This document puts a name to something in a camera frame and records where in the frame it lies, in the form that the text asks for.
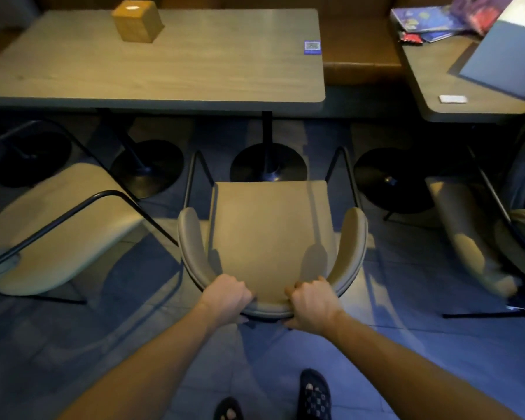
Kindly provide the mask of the black round table base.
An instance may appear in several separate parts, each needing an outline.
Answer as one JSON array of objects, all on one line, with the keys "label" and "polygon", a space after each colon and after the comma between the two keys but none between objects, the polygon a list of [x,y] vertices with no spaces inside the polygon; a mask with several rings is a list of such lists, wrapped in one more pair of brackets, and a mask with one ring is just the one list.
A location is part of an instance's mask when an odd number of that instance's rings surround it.
[{"label": "black round table base", "polygon": [[0,184],[7,188],[31,187],[56,174],[69,160],[72,143],[59,132],[45,131],[4,142],[0,158]]},{"label": "black round table base", "polygon": [[98,113],[123,147],[109,171],[133,197],[153,197],[178,180],[184,168],[184,154],[179,147],[159,139],[134,141],[123,123],[124,115],[109,109],[98,109]]},{"label": "black round table base", "polygon": [[261,115],[262,142],[242,150],[233,160],[231,182],[305,181],[307,165],[291,147],[273,141],[273,113]]},{"label": "black round table base", "polygon": [[412,149],[376,148],[354,165],[358,190],[388,213],[418,214],[434,207],[421,158]]}]

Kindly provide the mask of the person's dark patterned left shoe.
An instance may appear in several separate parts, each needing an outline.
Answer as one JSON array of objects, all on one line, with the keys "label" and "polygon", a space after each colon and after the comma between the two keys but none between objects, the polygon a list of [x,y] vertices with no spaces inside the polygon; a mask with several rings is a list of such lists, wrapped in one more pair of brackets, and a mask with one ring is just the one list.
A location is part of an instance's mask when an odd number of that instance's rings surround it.
[{"label": "person's dark patterned left shoe", "polygon": [[213,420],[244,420],[239,402],[232,396],[221,400],[214,410]]}]

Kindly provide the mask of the person's dark patterned shoe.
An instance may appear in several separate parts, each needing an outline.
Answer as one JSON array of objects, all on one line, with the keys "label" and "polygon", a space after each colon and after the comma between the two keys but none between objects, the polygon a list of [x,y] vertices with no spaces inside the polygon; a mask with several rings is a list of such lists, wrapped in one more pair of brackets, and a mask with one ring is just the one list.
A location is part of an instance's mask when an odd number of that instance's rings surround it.
[{"label": "person's dark patterned shoe", "polygon": [[331,392],[318,371],[306,368],[300,375],[300,391],[295,420],[332,420]]},{"label": "person's dark patterned shoe", "polygon": [[214,410],[213,420],[244,420],[239,402],[232,396],[221,400]]}]

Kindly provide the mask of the person's right hand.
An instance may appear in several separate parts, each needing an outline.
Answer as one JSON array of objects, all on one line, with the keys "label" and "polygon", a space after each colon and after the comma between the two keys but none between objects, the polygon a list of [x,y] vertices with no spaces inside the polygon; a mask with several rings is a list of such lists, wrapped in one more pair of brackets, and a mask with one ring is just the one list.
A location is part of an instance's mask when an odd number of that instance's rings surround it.
[{"label": "person's right hand", "polygon": [[296,282],[284,290],[293,317],[301,320],[307,333],[327,337],[334,321],[344,310],[330,283],[319,276],[311,282]]}]

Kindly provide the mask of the blue illustrated book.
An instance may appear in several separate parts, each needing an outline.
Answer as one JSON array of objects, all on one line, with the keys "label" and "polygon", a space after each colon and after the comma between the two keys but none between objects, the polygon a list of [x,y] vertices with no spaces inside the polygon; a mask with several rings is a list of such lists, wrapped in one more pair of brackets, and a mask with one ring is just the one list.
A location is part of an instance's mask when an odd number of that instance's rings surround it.
[{"label": "blue illustrated book", "polygon": [[471,28],[451,12],[450,5],[393,8],[391,17],[404,32],[417,34],[428,43],[471,32]]}]

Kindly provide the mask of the person's left hand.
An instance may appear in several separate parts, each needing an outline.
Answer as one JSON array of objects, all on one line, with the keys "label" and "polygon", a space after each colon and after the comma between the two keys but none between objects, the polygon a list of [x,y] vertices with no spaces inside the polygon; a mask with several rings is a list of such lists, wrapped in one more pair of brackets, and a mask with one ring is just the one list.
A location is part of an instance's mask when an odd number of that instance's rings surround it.
[{"label": "person's left hand", "polygon": [[240,321],[244,309],[227,309],[225,306],[225,278],[222,274],[204,289],[195,310],[202,313],[207,327],[214,332],[217,328]]}]

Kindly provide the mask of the purple red magazine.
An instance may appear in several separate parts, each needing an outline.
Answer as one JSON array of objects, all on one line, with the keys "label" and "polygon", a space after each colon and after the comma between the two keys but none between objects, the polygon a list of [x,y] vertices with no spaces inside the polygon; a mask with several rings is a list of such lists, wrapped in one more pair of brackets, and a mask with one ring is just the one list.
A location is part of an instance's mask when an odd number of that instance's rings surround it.
[{"label": "purple red magazine", "polygon": [[450,11],[467,27],[484,37],[513,0],[452,0]]}]

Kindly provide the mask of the person's right forearm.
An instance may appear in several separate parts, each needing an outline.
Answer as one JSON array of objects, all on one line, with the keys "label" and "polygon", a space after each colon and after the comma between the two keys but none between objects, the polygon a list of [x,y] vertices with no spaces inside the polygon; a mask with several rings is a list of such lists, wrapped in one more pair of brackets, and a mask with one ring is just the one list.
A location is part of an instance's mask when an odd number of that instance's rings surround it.
[{"label": "person's right forearm", "polygon": [[322,335],[371,382],[400,420],[522,420],[468,382],[342,310],[325,317]]}]

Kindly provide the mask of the person's left forearm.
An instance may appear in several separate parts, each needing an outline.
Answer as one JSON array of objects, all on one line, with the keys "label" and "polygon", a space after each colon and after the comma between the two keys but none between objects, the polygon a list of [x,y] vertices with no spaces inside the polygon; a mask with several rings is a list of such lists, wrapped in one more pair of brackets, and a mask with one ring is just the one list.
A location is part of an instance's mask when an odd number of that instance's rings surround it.
[{"label": "person's left forearm", "polygon": [[202,346],[244,307],[238,302],[199,302],[101,377],[57,420],[160,420]]}]

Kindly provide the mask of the person's dark patterned right shoe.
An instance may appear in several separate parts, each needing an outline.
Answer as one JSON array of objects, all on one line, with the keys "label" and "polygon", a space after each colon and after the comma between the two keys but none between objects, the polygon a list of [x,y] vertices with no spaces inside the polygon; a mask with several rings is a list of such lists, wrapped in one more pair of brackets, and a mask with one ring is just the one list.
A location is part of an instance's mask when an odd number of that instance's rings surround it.
[{"label": "person's dark patterned right shoe", "polygon": [[295,420],[332,420],[331,392],[318,371],[306,368],[300,375],[300,391]]}]

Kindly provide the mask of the wooden tissue box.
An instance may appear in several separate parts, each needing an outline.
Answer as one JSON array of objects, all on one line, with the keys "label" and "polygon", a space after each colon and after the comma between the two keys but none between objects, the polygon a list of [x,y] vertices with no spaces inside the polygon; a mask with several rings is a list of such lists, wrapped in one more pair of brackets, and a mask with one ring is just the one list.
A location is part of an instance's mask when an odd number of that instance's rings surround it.
[{"label": "wooden tissue box", "polygon": [[165,28],[152,0],[124,0],[111,16],[124,42],[153,43]]}]

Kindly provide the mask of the brown leather bench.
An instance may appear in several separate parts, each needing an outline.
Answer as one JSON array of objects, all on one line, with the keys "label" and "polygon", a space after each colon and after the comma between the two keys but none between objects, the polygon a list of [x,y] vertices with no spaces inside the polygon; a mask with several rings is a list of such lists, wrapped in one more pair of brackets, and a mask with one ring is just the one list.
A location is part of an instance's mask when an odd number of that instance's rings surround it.
[{"label": "brown leather bench", "polygon": [[168,9],[315,9],[326,85],[398,82],[402,66],[391,36],[397,7],[444,6],[452,0],[161,0]]}]

